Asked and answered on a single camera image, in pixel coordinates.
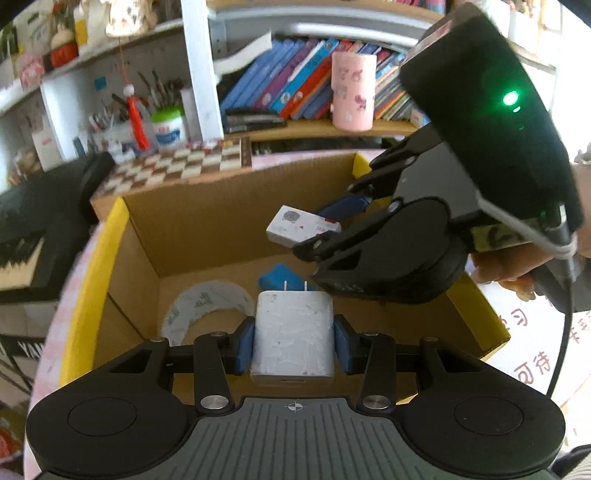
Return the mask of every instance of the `chessboard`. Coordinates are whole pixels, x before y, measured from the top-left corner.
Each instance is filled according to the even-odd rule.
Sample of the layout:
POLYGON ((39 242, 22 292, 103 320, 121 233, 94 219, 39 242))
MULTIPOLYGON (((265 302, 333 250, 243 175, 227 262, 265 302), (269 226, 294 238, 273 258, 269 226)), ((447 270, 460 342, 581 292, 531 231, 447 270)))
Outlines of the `chessboard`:
POLYGON ((170 154, 156 153, 116 166, 91 203, 99 219, 104 220, 115 199, 124 194, 251 166, 251 145, 247 138, 191 142, 170 154))

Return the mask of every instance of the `black cable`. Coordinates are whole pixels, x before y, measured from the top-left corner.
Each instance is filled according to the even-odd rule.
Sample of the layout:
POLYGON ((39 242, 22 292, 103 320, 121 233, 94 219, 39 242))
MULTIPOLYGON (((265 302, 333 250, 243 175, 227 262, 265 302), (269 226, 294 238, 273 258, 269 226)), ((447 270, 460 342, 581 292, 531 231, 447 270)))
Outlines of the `black cable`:
POLYGON ((570 329, 573 325, 573 282, 571 279, 568 279, 565 282, 565 284, 567 295, 567 309, 566 313, 564 314, 564 327, 562 330, 562 340, 560 341, 560 349, 558 350, 558 358, 556 359, 556 366, 554 367, 552 378, 550 378, 550 385, 548 386, 548 391, 546 392, 546 395, 549 398, 552 398, 552 394, 554 393, 554 389, 556 388, 556 384, 558 383, 558 377, 560 376, 560 371, 562 370, 564 357, 566 356, 566 350, 569 347, 570 329))

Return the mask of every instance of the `green led light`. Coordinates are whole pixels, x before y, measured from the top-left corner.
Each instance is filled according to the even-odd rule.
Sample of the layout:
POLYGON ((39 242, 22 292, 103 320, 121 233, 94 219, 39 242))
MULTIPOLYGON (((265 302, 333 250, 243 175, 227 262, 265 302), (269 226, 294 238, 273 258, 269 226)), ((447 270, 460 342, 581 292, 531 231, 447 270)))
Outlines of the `green led light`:
POLYGON ((511 105, 514 105, 518 99, 519 99, 519 94, 513 90, 512 92, 507 93, 503 97, 503 103, 505 105, 511 106, 511 105))

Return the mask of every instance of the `pink tumbler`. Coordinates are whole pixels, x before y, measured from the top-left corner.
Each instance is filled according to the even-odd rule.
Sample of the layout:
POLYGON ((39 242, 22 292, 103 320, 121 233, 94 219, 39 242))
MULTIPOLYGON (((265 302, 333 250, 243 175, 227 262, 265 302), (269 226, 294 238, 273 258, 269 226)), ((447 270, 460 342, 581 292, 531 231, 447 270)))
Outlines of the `pink tumbler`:
POLYGON ((363 132, 374 124, 375 55, 338 51, 332 56, 333 124, 363 132))

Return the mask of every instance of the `row of books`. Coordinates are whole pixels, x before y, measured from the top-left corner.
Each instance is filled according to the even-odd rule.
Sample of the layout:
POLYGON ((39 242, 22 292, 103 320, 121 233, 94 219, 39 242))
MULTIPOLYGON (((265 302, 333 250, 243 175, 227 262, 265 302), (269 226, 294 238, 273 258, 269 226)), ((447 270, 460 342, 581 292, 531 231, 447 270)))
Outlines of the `row of books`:
POLYGON ((314 119, 330 115, 332 54, 349 51, 376 55, 374 117, 408 119, 413 102, 402 88, 398 66, 404 54, 371 43, 328 38, 273 40, 223 99, 220 110, 271 110, 284 119, 314 119))

